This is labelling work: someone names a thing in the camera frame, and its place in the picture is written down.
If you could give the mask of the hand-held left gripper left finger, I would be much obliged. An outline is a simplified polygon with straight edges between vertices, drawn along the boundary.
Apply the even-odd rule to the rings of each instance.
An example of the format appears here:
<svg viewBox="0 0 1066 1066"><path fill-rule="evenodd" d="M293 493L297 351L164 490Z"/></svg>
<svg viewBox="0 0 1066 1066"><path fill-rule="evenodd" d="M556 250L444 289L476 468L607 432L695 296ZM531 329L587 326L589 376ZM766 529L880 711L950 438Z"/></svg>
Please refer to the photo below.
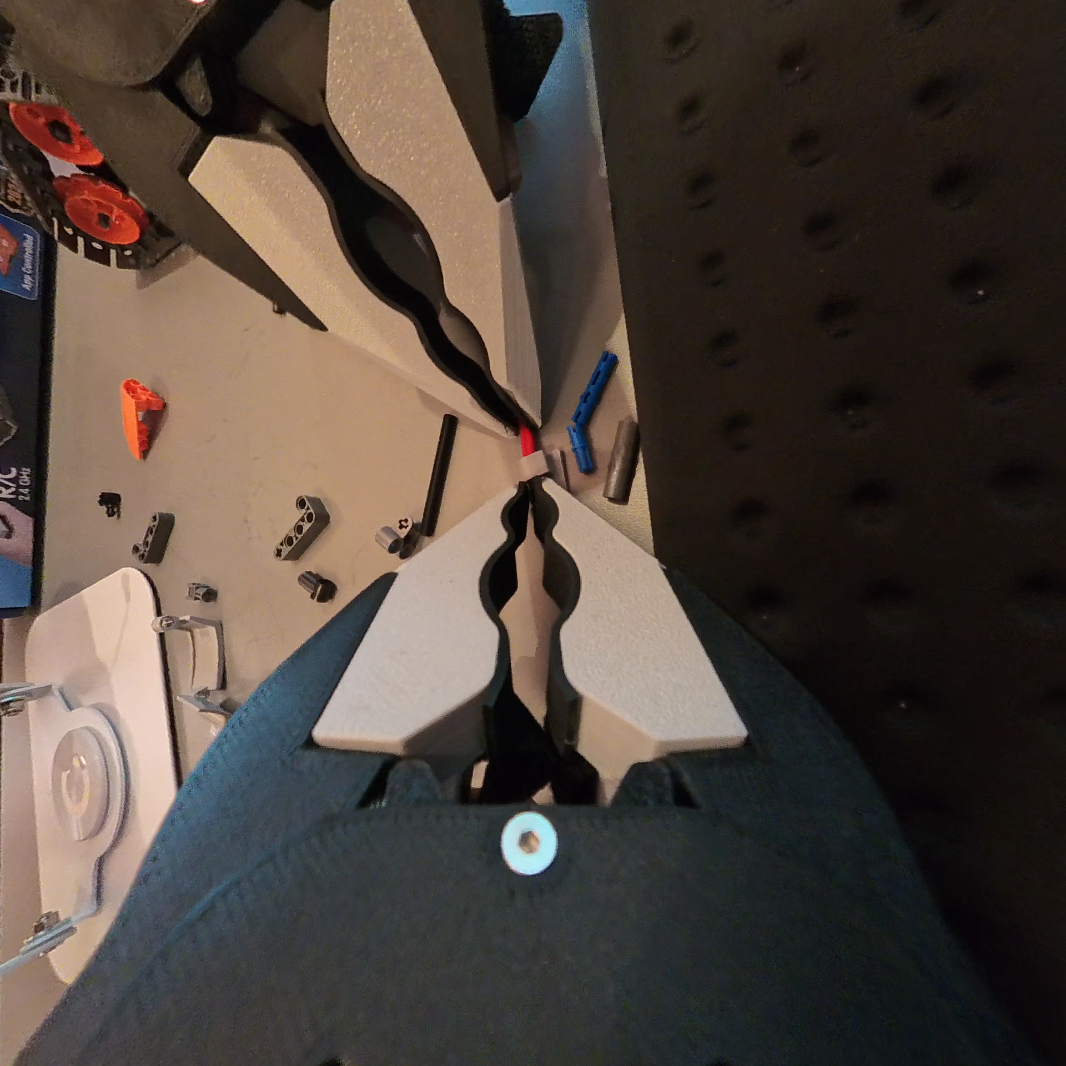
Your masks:
<svg viewBox="0 0 1066 1066"><path fill-rule="evenodd" d="M492 708L512 688L501 613L529 508L526 484L508 487L395 571L316 745L417 758L445 777L487 755Z"/></svg>

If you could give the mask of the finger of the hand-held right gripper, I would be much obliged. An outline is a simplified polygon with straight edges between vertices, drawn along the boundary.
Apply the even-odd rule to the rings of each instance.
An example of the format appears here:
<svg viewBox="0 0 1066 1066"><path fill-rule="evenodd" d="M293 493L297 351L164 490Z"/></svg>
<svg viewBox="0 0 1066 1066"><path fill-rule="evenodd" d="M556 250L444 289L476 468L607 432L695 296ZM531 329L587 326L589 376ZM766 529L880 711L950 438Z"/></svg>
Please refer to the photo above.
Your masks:
<svg viewBox="0 0 1066 1066"><path fill-rule="evenodd" d="M472 325L426 292L426 278L413 282L429 273L429 254L399 210L324 134L296 141L213 138L190 183L338 340L482 429L515 436L521 416ZM301 146L326 163L327 185Z"/></svg>
<svg viewBox="0 0 1066 1066"><path fill-rule="evenodd" d="M333 2L326 104L361 169L413 210L488 373L542 422L540 358L511 194L497 199L409 2Z"/></svg>

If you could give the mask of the orange brick with holes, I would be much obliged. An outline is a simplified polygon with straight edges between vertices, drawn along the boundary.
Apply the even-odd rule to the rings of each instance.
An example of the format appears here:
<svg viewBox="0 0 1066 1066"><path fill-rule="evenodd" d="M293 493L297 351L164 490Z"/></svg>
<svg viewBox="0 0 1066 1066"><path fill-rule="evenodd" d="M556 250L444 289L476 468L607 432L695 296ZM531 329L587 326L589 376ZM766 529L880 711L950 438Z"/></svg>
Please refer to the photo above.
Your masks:
<svg viewBox="0 0 1066 1066"><path fill-rule="evenodd" d="M119 405L124 439L135 461L145 461L154 446L158 426L167 411L167 401L140 379L123 379Z"/></svg>

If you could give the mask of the long blue pin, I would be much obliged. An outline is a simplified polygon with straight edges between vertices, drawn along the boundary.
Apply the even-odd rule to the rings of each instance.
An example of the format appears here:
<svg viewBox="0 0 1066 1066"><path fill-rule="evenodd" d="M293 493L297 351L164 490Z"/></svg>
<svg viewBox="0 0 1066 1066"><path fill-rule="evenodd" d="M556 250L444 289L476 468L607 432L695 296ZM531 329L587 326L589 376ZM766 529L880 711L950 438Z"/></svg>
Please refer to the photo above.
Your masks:
<svg viewBox="0 0 1066 1066"><path fill-rule="evenodd" d="M593 414L598 408L605 393L605 386L611 379L618 362L619 357L611 351L604 351L600 355L571 416L570 423L576 429L584 429L584 426L589 425Z"/></svg>

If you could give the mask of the grey curved panel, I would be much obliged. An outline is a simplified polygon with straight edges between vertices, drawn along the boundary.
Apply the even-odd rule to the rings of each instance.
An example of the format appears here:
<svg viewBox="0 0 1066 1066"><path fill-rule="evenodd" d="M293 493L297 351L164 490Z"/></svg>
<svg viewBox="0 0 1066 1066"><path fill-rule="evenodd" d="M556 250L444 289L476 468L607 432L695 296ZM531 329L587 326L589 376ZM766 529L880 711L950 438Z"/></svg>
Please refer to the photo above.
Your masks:
<svg viewBox="0 0 1066 1066"><path fill-rule="evenodd" d="M227 685L223 624L196 615L160 615L154 618L157 634L184 633L190 639L191 677L179 695L207 698Z"/></svg>

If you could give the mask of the dark grey beam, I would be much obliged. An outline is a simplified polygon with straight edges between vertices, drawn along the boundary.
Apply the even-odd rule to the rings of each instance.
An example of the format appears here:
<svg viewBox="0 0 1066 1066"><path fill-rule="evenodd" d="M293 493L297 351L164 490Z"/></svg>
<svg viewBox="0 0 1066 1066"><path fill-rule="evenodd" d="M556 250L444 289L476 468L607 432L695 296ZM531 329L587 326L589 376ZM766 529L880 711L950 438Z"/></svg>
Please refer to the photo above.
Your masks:
<svg viewBox="0 0 1066 1066"><path fill-rule="evenodd" d="M175 522L173 513L154 512L142 537L131 548L132 556L139 565L159 565L163 561Z"/></svg>

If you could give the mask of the black studded mat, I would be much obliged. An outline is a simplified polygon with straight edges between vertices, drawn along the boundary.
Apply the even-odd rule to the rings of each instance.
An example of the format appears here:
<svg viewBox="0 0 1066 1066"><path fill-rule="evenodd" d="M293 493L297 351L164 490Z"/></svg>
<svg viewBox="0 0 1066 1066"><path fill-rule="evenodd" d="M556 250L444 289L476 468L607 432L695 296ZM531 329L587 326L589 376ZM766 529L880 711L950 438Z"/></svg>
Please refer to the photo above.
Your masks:
<svg viewBox="0 0 1066 1066"><path fill-rule="evenodd" d="M655 546L1064 1064L1065 3L589 2Z"/></svg>

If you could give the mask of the tracked toy vehicle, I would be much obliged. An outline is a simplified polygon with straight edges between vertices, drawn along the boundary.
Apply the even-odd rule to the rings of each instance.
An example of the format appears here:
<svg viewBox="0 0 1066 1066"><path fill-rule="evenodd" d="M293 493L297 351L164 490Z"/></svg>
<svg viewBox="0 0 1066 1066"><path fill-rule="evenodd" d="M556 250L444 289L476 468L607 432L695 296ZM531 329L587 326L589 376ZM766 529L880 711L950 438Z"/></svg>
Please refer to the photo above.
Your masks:
<svg viewBox="0 0 1066 1066"><path fill-rule="evenodd" d="M11 58L1 62L1 164L2 206L88 261L149 271L181 247L51 88Z"/></svg>

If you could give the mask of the black axle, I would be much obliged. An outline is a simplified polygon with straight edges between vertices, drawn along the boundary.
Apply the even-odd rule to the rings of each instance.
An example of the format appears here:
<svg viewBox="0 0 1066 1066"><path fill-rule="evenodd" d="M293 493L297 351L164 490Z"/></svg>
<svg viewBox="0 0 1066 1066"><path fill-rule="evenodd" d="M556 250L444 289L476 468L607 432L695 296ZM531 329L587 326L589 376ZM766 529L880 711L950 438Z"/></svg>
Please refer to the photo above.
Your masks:
<svg viewBox="0 0 1066 1066"><path fill-rule="evenodd" d="M459 420L457 417L452 414L446 414L441 420L429 482L429 491L425 496L420 521L420 534L427 539L436 534L440 511L443 506L446 480L449 474L458 427Z"/></svg>

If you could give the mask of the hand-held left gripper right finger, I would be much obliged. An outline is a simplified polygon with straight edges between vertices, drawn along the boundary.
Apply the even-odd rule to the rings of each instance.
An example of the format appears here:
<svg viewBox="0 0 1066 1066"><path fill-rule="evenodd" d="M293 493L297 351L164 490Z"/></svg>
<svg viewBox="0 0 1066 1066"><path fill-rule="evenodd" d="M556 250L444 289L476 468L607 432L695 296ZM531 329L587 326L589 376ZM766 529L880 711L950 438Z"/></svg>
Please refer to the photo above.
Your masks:
<svg viewBox="0 0 1066 1066"><path fill-rule="evenodd" d="M544 588L558 605L547 723L603 780L674 753L730 750L747 729L664 568L551 480L533 483Z"/></svg>

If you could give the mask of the grey tube connector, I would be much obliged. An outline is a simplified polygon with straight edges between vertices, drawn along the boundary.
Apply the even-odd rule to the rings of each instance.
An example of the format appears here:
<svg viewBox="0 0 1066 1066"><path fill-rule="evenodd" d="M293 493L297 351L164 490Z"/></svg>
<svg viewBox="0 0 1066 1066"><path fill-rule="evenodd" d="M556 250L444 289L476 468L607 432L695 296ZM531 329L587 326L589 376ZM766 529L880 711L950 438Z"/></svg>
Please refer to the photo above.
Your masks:
<svg viewBox="0 0 1066 1066"><path fill-rule="evenodd" d="M605 469L602 495L614 504L628 504L641 454L641 432L632 418L621 419Z"/></svg>

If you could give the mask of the blue toy box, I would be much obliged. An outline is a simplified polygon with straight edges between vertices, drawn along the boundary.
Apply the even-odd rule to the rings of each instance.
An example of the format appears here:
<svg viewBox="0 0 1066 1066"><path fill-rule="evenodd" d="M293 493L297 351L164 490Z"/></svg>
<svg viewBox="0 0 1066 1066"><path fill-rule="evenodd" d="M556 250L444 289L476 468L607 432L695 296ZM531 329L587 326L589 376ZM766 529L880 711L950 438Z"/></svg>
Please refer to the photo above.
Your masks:
<svg viewBox="0 0 1066 1066"><path fill-rule="evenodd" d="M41 602L56 247L1 214L1 617Z"/></svg>

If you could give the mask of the grey angled liftarm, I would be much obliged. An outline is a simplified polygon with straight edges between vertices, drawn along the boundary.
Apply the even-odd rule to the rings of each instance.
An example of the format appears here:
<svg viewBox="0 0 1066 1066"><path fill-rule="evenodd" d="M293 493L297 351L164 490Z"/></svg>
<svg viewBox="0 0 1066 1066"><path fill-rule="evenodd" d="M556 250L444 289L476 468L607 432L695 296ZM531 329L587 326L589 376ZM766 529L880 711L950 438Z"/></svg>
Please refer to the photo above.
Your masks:
<svg viewBox="0 0 1066 1066"><path fill-rule="evenodd" d="M288 528L274 548L274 559L279 562L300 560L322 535L330 518L319 497L300 496L295 501L298 510L294 523Z"/></svg>

